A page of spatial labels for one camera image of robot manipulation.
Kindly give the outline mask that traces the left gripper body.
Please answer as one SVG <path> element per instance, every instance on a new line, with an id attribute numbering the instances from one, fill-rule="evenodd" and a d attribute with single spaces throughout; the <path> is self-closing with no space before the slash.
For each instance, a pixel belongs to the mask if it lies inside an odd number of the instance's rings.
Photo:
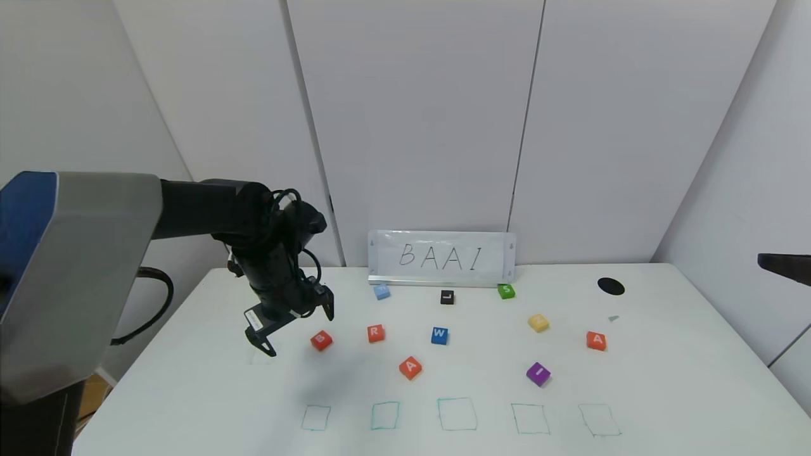
<path id="1" fill-rule="evenodd" d="M 288 282 L 275 288 L 254 289 L 260 303 L 251 308 L 256 316 L 249 325 L 270 335 L 296 319 L 306 319 L 322 309 L 322 299 L 334 296 L 332 289 L 314 282 Z"/>

